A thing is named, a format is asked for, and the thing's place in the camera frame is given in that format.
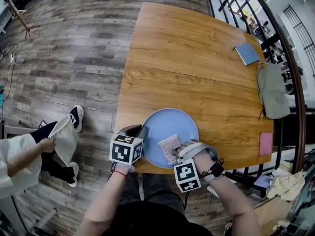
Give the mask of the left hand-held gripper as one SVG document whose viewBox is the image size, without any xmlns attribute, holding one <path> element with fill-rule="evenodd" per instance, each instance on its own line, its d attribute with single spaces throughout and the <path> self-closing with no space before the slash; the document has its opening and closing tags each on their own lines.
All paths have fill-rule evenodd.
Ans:
<svg viewBox="0 0 315 236">
<path fill-rule="evenodd" d="M 132 165 L 142 156 L 147 128 L 144 125 L 124 127 L 113 134 L 110 141 L 109 159 L 112 162 Z"/>
</svg>

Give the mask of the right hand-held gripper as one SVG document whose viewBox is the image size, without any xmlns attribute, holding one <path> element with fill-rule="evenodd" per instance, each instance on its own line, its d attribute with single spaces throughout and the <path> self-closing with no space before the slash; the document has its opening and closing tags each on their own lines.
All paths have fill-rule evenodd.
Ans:
<svg viewBox="0 0 315 236">
<path fill-rule="evenodd" d="M 203 151 L 208 152 L 212 159 L 217 159 L 215 149 L 196 140 L 189 140 L 172 151 L 173 155 L 177 157 L 178 162 L 173 167 L 175 180 L 182 193 L 201 187 L 193 157 Z"/>
</svg>

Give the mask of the person's right hand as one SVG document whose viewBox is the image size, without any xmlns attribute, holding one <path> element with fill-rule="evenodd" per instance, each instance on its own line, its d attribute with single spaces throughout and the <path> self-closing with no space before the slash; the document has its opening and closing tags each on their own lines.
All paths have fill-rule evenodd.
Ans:
<svg viewBox="0 0 315 236">
<path fill-rule="evenodd" d="M 203 172 L 208 172 L 208 170 L 213 166 L 214 162 L 208 152 L 200 152 L 193 157 L 195 167 L 199 175 Z"/>
</svg>

